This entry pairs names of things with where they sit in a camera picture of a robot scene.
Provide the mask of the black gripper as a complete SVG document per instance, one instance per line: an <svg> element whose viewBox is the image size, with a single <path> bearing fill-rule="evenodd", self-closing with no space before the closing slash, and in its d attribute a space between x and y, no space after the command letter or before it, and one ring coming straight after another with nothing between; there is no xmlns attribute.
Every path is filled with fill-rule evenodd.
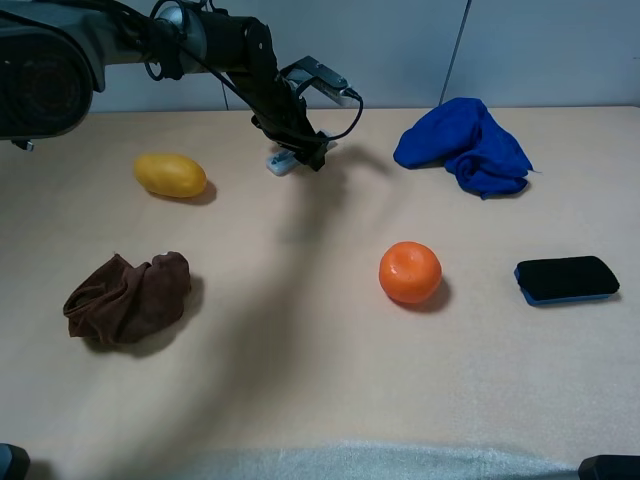
<svg viewBox="0 0 640 480"><path fill-rule="evenodd" d="M230 80L249 101L262 132L273 141L272 162L296 161L315 172L325 165L328 136L315 133L305 108L276 67L231 72Z"/></svg>

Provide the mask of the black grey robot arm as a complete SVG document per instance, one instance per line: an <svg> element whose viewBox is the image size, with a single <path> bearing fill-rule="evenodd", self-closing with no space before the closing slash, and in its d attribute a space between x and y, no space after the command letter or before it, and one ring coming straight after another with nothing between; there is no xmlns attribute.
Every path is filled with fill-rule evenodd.
<svg viewBox="0 0 640 480"><path fill-rule="evenodd" d="M73 130L120 64L141 64L154 81L210 73L267 138L313 170L325 163L328 139L279 70L269 28L196 1L159 1L149 15L119 1L2 2L2 139L28 149Z"/></svg>

